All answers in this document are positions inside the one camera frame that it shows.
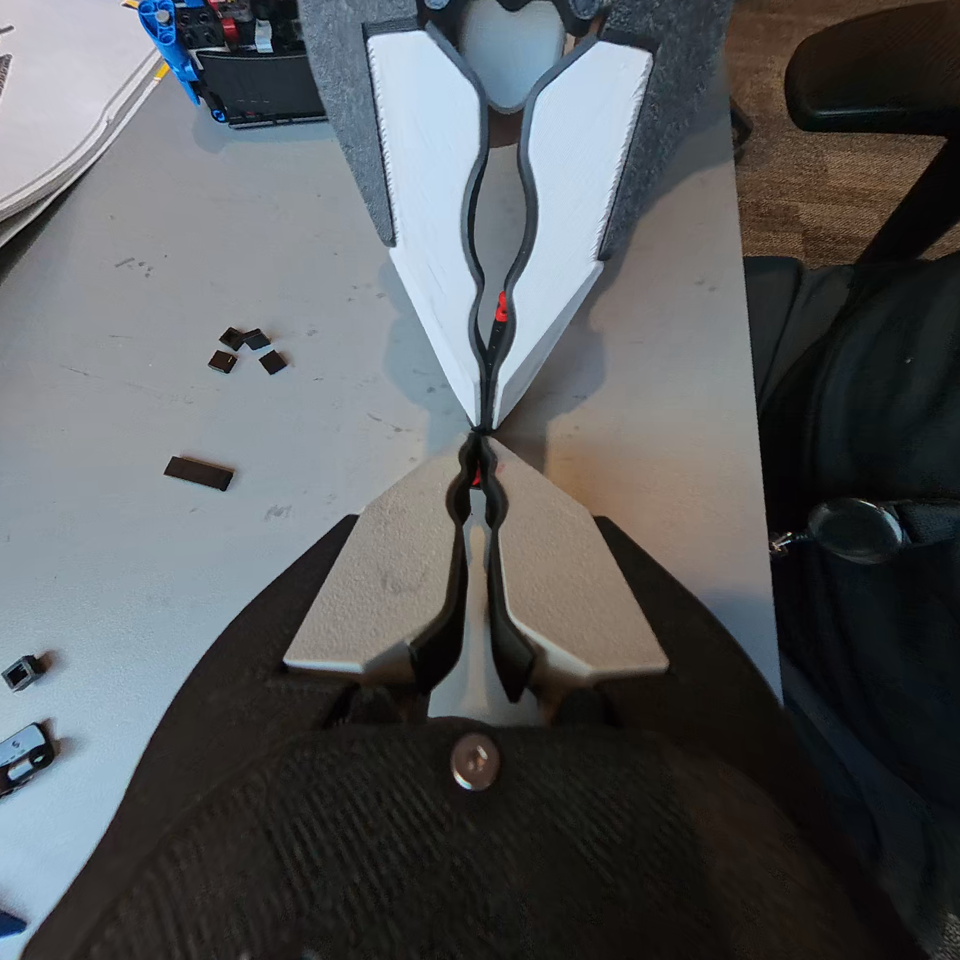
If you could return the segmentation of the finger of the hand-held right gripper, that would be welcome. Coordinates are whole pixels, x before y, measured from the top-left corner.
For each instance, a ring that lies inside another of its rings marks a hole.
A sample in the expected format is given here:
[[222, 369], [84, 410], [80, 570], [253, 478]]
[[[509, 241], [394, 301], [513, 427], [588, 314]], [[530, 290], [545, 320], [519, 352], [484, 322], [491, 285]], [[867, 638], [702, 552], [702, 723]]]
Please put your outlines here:
[[474, 212], [490, 149], [486, 93], [431, 24], [369, 32], [366, 58], [393, 228], [390, 260], [449, 387], [478, 427], [485, 280]]
[[601, 246], [655, 55], [589, 37], [544, 73], [517, 147], [523, 240], [504, 292], [509, 333], [489, 375], [489, 429], [517, 406], [604, 270]]

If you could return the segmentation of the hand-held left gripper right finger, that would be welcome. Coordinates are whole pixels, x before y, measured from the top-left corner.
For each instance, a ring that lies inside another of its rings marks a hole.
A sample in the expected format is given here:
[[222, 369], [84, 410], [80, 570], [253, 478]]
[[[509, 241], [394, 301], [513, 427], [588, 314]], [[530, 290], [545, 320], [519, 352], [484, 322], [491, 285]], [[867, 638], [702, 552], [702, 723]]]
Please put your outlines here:
[[666, 673], [668, 656], [590, 511], [480, 439], [490, 646], [510, 702]]

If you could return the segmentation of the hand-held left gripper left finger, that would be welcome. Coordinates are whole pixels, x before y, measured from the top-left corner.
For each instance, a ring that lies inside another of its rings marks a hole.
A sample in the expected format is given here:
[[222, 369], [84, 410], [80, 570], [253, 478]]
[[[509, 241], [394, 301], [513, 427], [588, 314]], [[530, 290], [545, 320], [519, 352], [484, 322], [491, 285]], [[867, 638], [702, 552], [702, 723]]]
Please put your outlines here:
[[464, 434], [366, 505], [284, 654], [288, 669], [421, 694], [450, 675], [478, 450], [479, 435]]

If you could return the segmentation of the black beam with red pins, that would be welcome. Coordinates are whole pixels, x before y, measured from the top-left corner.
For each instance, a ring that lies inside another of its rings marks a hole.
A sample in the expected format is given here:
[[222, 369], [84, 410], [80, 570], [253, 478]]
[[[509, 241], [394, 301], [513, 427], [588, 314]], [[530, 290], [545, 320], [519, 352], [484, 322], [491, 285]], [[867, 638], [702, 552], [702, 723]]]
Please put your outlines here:
[[513, 337], [513, 324], [505, 291], [500, 291], [493, 314], [493, 322], [484, 339], [478, 320], [473, 322], [472, 345], [479, 367], [479, 413], [471, 427], [470, 438], [465, 444], [467, 476], [469, 487], [482, 485], [482, 466], [480, 461], [481, 437], [494, 429], [495, 393], [498, 383], [498, 370], [504, 360]]

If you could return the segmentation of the long black tile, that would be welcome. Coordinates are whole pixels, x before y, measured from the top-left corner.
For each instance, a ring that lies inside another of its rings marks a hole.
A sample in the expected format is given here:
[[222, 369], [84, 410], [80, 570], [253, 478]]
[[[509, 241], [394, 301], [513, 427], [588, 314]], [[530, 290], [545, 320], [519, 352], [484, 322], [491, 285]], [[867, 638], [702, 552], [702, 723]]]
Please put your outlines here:
[[173, 456], [166, 464], [163, 475], [180, 482], [223, 493], [231, 486], [235, 471], [220, 464]]

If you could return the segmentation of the grey desk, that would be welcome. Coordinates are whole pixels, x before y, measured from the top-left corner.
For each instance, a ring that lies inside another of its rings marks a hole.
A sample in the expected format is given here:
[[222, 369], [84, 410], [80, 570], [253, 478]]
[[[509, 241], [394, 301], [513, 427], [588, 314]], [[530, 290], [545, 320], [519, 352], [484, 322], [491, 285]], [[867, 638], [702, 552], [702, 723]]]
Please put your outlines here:
[[[500, 433], [780, 666], [721, 62], [698, 119]], [[85, 865], [146, 744], [234, 617], [466, 425], [328, 125], [233, 130], [163, 78], [2, 249], [2, 738], [62, 751], [2, 800], [28, 930]], [[233, 327], [271, 346], [229, 350]], [[216, 351], [237, 363], [223, 375]], [[288, 362], [270, 376], [258, 362]], [[233, 469], [226, 491], [163, 475]]]

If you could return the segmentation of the black and blue brick model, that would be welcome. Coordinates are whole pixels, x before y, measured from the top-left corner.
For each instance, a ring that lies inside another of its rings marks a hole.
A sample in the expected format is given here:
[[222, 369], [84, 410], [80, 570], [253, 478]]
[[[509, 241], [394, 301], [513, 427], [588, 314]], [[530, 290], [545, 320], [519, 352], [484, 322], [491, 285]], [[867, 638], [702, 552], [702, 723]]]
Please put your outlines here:
[[297, 1], [132, 2], [169, 72], [234, 129], [327, 118]]

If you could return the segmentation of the open instruction booklet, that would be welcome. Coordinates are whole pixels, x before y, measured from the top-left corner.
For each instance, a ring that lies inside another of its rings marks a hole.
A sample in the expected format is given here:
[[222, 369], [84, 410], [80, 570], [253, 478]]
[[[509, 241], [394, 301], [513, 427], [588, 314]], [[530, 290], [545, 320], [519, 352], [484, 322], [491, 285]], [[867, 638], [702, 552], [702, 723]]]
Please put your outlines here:
[[138, 2], [1, 3], [1, 245], [97, 162], [167, 71]]

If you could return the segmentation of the black badge reel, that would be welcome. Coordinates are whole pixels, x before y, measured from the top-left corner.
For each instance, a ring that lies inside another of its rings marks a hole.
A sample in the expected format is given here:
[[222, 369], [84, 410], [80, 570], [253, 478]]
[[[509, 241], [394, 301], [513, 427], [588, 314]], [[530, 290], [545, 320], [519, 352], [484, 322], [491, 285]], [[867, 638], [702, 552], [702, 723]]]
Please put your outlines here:
[[818, 546], [841, 560], [876, 566], [911, 546], [896, 509], [880, 501], [837, 497], [813, 506], [803, 528], [769, 536], [773, 559], [786, 557], [793, 546]]

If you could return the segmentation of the black office chair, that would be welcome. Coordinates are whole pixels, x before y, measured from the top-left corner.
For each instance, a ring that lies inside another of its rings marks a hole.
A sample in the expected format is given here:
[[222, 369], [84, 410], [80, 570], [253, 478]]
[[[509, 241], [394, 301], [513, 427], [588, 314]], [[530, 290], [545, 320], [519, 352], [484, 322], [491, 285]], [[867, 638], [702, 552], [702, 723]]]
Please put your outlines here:
[[958, 2], [887, 8], [810, 35], [787, 64], [784, 97], [808, 133], [943, 139], [860, 265], [917, 259], [958, 223]]

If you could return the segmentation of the grey and black connector piece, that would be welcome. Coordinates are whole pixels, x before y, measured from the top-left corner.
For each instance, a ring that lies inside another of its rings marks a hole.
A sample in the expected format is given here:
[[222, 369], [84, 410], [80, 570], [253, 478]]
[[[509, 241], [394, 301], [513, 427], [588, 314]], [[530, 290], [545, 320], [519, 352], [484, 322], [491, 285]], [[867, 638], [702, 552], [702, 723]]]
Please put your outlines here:
[[1, 800], [51, 766], [58, 754], [50, 719], [32, 723], [1, 742]]

